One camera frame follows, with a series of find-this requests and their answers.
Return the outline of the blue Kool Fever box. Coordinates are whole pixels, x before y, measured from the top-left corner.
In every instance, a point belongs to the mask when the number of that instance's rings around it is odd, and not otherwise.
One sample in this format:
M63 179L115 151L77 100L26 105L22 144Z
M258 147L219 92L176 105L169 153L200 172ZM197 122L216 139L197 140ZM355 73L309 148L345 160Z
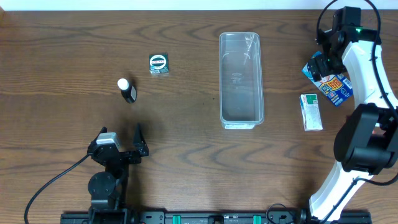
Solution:
M336 107L353 95L352 84L343 74L329 75L315 82L308 63L303 67L302 72Z

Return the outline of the white green medicine box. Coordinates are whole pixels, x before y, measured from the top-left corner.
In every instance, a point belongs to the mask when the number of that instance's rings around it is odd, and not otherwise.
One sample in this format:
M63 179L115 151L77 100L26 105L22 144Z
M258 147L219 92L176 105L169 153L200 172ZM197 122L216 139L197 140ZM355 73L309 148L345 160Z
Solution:
M302 111L304 131L321 131L323 129L323 125L317 95L300 95L300 107Z

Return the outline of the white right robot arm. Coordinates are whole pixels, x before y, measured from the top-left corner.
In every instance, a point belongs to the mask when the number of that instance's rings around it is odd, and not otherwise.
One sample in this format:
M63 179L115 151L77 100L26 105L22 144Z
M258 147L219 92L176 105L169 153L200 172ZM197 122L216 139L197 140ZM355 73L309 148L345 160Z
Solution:
M318 30L323 53L311 58L307 70L320 80L347 72L355 109L336 135L335 163L321 188L310 197L313 222L338 222L345 205L364 183L397 162L397 98L392 92L381 58L379 31L353 22Z

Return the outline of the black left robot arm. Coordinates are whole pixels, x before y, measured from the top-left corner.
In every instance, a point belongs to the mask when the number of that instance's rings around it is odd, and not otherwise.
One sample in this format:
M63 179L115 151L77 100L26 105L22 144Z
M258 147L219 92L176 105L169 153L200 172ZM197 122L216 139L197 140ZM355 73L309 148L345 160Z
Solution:
M88 182L94 210L117 210L124 203L129 166L141 163L141 158L149 155L140 125L136 126L132 145L133 150L120 151L121 143L117 134L103 127L88 146L89 156L105 168Z

